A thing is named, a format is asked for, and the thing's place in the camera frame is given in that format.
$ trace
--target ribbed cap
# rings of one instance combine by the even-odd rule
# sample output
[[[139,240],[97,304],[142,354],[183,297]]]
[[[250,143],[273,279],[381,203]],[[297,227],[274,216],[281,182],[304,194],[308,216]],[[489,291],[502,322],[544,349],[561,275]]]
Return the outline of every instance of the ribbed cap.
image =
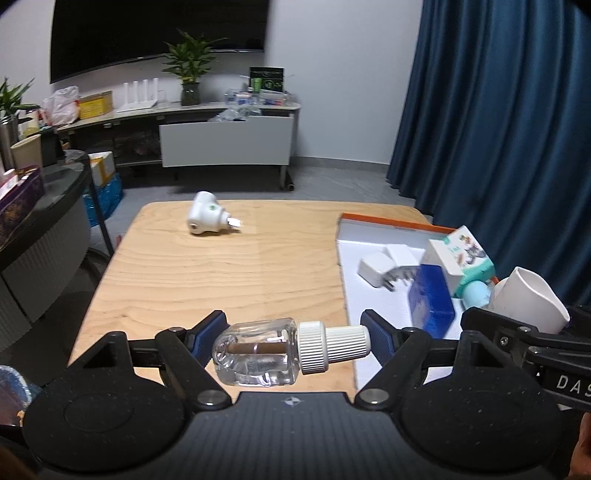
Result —
[[[363,325],[327,328],[326,347],[330,364],[363,358],[371,350],[369,332]]]
[[[325,328],[322,322],[301,322],[298,325],[297,345],[304,375],[326,372],[329,363],[363,358],[371,350],[366,327]]]
[[[297,326],[297,352],[301,372],[321,374],[329,369],[326,329],[322,322],[300,322]]]

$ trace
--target cabinet drawer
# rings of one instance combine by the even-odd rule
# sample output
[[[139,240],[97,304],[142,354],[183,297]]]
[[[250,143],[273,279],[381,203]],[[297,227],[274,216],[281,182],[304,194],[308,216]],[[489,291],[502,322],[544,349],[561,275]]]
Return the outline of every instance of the cabinet drawer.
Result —
[[[160,125],[162,165],[287,165],[293,122],[253,116],[245,122]]]

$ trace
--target white mug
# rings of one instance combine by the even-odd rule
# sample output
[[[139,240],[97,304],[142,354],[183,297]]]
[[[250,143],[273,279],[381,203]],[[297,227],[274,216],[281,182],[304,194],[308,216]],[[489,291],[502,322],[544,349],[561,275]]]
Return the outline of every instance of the white mug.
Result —
[[[559,333],[570,318],[546,280],[522,267],[495,286],[488,310],[534,325],[541,333]]]

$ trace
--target white router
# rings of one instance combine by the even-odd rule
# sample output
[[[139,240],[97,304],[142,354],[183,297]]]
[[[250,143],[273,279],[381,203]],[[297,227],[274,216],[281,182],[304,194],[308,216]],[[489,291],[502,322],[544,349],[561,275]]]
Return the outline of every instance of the white router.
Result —
[[[145,108],[152,108],[158,102],[158,79],[152,79],[152,89],[154,94],[151,95],[150,92],[150,85],[148,79],[144,79],[144,88],[143,88],[143,100],[139,99],[139,82],[136,80],[134,81],[134,88],[132,91],[132,99],[129,101],[129,83],[125,82],[123,84],[125,90],[125,104],[119,107],[116,111],[117,113],[121,112],[130,112],[133,110],[143,110]]]

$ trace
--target wood grain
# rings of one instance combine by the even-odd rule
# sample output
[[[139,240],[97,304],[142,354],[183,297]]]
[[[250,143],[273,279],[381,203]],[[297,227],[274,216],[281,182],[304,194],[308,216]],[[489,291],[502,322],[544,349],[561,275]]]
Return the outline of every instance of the wood grain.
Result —
[[[170,326],[191,328],[212,310],[230,324],[292,317],[347,324],[337,264],[337,222],[343,212],[428,223],[400,205],[291,200],[225,200],[243,221],[238,232],[194,236],[186,226],[191,202],[142,208],[111,260],[79,332],[71,361],[106,332],[153,338]],[[213,365],[207,367],[213,374]],[[159,381],[155,369],[138,374]],[[236,397],[239,390],[225,386]],[[300,374],[275,391],[355,392],[353,364],[321,375]]]

